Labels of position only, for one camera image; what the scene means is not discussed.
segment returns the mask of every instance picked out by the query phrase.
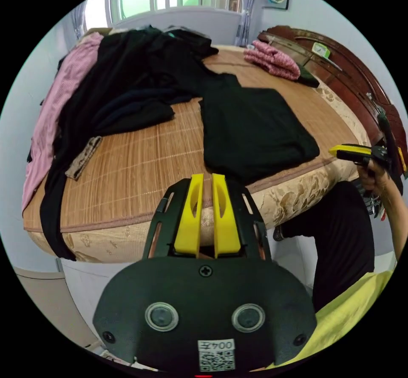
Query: hand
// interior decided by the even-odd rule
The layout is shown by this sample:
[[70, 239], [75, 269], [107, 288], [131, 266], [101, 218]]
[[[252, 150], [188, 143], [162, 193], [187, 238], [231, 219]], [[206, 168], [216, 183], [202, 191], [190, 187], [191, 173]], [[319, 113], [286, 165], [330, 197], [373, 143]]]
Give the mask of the hand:
[[[374, 172], [374, 177], [368, 175], [368, 170]], [[390, 175], [373, 160], [370, 160], [367, 168], [357, 166], [357, 171], [364, 189], [372, 191], [378, 197], [383, 196], [393, 183]]]

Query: pink shirt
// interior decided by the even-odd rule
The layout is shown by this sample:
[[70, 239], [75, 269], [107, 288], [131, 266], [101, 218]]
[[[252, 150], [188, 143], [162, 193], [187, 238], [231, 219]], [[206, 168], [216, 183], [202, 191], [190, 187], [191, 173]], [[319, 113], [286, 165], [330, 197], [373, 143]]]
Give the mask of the pink shirt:
[[62, 62], [55, 80], [42, 103], [40, 116], [31, 138], [31, 158], [25, 170], [22, 211], [30, 203], [35, 190], [47, 175], [54, 158], [53, 142], [57, 134], [61, 110], [98, 58], [103, 36], [90, 34]]

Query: pink clothing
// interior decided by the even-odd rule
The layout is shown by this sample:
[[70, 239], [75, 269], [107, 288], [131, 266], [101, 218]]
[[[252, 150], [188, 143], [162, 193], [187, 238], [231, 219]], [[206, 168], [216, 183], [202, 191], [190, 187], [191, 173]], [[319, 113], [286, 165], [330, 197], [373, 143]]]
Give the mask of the pink clothing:
[[54, 158], [53, 142], [58, 118], [66, 102], [95, 65], [103, 36], [92, 33], [86, 42], [75, 47], [62, 62], [55, 80], [42, 103], [40, 116], [31, 138], [31, 158], [25, 170], [22, 211], [47, 175]]
[[255, 50], [244, 50], [244, 59], [263, 66], [270, 74], [295, 81], [300, 77], [300, 69], [287, 54], [265, 42], [255, 40]]

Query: picture frame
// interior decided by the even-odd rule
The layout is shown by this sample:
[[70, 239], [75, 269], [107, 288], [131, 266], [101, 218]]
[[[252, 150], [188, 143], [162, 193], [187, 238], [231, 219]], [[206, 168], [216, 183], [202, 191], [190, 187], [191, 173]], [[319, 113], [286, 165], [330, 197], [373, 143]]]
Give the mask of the picture frame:
[[263, 0], [263, 8], [276, 8], [278, 10], [287, 10], [289, 0]]

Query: yellow gripper fingers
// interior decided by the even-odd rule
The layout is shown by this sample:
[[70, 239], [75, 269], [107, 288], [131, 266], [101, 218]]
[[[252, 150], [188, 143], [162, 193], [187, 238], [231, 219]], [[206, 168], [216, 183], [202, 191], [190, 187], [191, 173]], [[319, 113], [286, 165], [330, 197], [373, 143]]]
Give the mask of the yellow gripper fingers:
[[225, 177], [221, 174], [213, 174], [212, 183], [215, 257], [237, 254], [241, 249], [241, 243]]
[[174, 249], [179, 254], [198, 258], [200, 250], [201, 211], [203, 207], [204, 174], [193, 174], [184, 203]]

